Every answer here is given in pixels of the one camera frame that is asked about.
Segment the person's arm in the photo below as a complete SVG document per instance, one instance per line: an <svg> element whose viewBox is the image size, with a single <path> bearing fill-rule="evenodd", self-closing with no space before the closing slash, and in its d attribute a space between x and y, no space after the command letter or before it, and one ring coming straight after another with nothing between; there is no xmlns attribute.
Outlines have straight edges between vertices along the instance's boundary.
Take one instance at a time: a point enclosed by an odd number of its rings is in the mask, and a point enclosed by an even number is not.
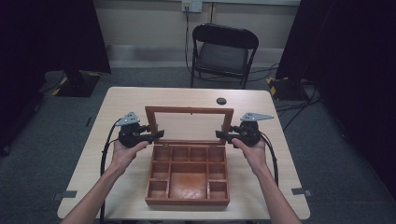
<svg viewBox="0 0 396 224"><path fill-rule="evenodd" d="M271 175L266 162L264 141L261 140L254 147L247 147L236 138L232 141L234 145L242 149L253 174L259 179L272 223L301 223Z"/></svg>
<svg viewBox="0 0 396 224"><path fill-rule="evenodd" d="M114 183L125 173L126 168L136 157L136 153L148 144L148 142L141 142L135 147L127 148L120 141L115 141L110 165L84 198L62 220L62 223L93 223Z"/></svg>

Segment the box lid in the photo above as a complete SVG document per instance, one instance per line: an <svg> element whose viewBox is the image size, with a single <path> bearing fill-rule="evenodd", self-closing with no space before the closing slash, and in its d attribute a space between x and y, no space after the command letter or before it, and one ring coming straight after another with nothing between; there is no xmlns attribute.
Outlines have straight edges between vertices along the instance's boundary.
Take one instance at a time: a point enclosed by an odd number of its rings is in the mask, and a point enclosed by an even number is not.
<svg viewBox="0 0 396 224"><path fill-rule="evenodd" d="M224 146L216 131L228 132L232 108L146 106L151 133L165 130L155 144Z"/></svg>

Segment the tabletop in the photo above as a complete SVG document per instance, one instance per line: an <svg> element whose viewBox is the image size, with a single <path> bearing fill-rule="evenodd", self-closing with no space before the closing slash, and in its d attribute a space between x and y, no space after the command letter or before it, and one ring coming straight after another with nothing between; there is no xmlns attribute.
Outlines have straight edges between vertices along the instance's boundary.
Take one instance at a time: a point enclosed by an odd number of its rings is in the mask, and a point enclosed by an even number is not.
<svg viewBox="0 0 396 224"><path fill-rule="evenodd" d="M226 100L225 105L217 103ZM114 122L131 111L148 125L145 107L182 106L233 108L232 125L238 126L247 112L274 116L259 121L259 130L270 139L277 158L279 188L300 219L307 219L310 211L303 194L294 195L301 183L290 150L282 132L276 109L268 91L213 90L180 88L112 87L108 90L91 133L83 148L67 190L76 190L75 198L63 198L58 210L60 218L82 199L100 176L100 160L107 136ZM118 137L116 128L111 139ZM230 203L227 206L209 205L147 205L146 187L149 178L153 145L139 151L127 171L106 198L106 218L145 220L258 220L270 219L257 177L251 172L242 151L226 145ZM110 147L106 166L111 162ZM273 172L271 156L267 164Z"/></svg>

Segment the open wooden box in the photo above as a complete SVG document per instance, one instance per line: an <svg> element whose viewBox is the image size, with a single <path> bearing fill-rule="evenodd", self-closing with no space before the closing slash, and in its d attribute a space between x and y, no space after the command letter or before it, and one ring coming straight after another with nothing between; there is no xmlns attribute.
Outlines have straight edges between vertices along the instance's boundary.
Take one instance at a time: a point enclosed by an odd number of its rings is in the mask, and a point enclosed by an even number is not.
<svg viewBox="0 0 396 224"><path fill-rule="evenodd" d="M233 109L146 106L154 141L146 203L227 205L230 202L225 140Z"/></svg>

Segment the white wall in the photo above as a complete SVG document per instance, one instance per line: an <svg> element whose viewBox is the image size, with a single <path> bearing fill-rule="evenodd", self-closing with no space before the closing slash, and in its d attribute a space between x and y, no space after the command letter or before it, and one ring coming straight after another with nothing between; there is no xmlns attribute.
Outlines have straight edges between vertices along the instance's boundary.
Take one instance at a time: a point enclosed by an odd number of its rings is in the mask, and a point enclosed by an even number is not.
<svg viewBox="0 0 396 224"><path fill-rule="evenodd" d="M95 0L94 3L107 45L176 49L180 53L184 51L186 15L181 11L180 1ZM190 13L190 38L193 27L211 20L218 24L246 28L260 40L256 58L263 56L268 61L268 52L277 52L272 59L277 61L286 45L297 12L298 6L291 5L293 6L203 2L202 13Z"/></svg>

